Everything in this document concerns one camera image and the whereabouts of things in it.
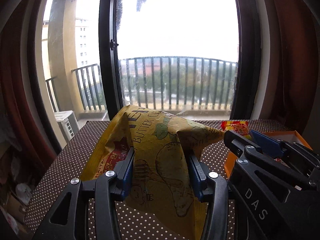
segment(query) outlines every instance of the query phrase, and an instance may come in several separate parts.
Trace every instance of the metal railing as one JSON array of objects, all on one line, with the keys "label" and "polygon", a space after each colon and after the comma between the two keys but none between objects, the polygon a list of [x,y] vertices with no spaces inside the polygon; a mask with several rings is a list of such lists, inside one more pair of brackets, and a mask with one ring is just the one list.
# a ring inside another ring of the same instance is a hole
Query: metal railing
[{"label": "metal railing", "polygon": [[154,109],[162,110],[174,106],[176,110],[231,110],[236,62],[200,57],[137,57],[119,60],[119,71],[125,104],[150,108],[153,103]]},{"label": "metal railing", "polygon": [[56,92],[56,88],[54,85],[55,78],[57,78],[57,77],[55,76],[55,77],[46,79],[45,84],[47,85],[47,90],[48,90],[48,94],[49,94],[49,98],[51,101],[53,111],[56,113],[60,110],[60,105],[59,105],[59,101],[57,99],[57,92]]},{"label": "metal railing", "polygon": [[84,111],[107,109],[103,93],[100,65],[92,64],[73,69]]}]

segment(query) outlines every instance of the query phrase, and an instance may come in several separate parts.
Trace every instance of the snack bag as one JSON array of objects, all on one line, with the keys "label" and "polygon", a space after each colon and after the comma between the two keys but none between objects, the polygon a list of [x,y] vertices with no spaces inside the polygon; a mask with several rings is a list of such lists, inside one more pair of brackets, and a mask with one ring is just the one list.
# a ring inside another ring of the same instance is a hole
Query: snack bag
[{"label": "snack bag", "polygon": [[224,131],[233,130],[236,133],[251,140],[248,128],[248,121],[222,121],[221,128]]},{"label": "snack bag", "polygon": [[204,147],[223,135],[163,111],[125,106],[101,136],[80,178],[94,179],[112,170],[133,146],[132,188],[126,204],[155,214],[187,239],[199,240],[207,204],[193,194],[184,152],[193,150],[200,159]]}]

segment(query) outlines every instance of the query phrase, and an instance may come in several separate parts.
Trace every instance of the red curtain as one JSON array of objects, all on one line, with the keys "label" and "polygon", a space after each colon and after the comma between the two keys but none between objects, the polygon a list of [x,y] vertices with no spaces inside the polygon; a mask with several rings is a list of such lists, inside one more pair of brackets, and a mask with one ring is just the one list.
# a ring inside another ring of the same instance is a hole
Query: red curtain
[{"label": "red curtain", "polygon": [[18,5],[2,31],[0,80],[7,115],[14,133],[24,154],[42,176],[57,155],[41,135],[32,117],[23,87],[20,40],[26,4],[27,0],[23,0]]},{"label": "red curtain", "polygon": [[282,62],[271,118],[302,133],[318,80],[318,46],[312,13],[303,0],[274,0]]}]

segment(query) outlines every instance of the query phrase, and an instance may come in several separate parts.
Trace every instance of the silver screw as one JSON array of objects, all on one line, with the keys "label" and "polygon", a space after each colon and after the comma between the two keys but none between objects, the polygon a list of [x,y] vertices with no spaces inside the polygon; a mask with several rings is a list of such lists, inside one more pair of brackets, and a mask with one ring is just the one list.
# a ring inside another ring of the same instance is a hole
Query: silver screw
[{"label": "silver screw", "polygon": [[217,178],[218,176],[219,176],[218,173],[216,173],[216,172],[214,172],[214,171],[209,172],[209,177],[210,177],[210,178],[215,179],[215,178]]},{"label": "silver screw", "polygon": [[74,178],[70,182],[71,182],[72,185],[75,185],[75,184],[79,183],[79,179],[78,178]]},{"label": "silver screw", "polygon": [[238,159],[238,162],[239,162],[240,164],[248,164],[248,161],[247,161],[246,159],[243,159],[243,158],[239,158],[239,159]]},{"label": "silver screw", "polygon": [[116,173],[114,171],[107,171],[106,172],[106,176],[107,177],[112,177],[113,175],[115,175]]},{"label": "silver screw", "polygon": [[317,186],[317,184],[316,184],[313,180],[310,180],[310,181],[309,181],[309,184],[310,184],[310,186],[312,186],[312,187]]}]

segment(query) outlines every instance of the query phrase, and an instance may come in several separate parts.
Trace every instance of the polka dot tablecloth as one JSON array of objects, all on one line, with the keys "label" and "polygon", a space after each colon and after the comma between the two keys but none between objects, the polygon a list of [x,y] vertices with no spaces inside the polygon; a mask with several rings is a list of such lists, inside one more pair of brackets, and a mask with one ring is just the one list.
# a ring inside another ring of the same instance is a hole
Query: polka dot tablecloth
[{"label": "polka dot tablecloth", "polygon": [[[198,121],[220,129],[221,121]],[[90,121],[69,141],[53,162],[36,187],[25,215],[25,224],[35,232],[53,202],[66,184],[79,177],[100,136],[109,121]],[[249,120],[249,128],[260,132],[287,131],[288,128],[273,120]],[[223,165],[228,149],[223,141],[211,144],[204,149],[201,160],[210,170],[226,178]],[[159,222],[153,214],[139,212],[128,207],[125,202],[116,203],[119,227],[123,240],[139,239],[184,239]],[[229,221],[227,240],[233,239],[234,202],[229,200]],[[89,202],[89,239],[95,240],[94,201]]]}]

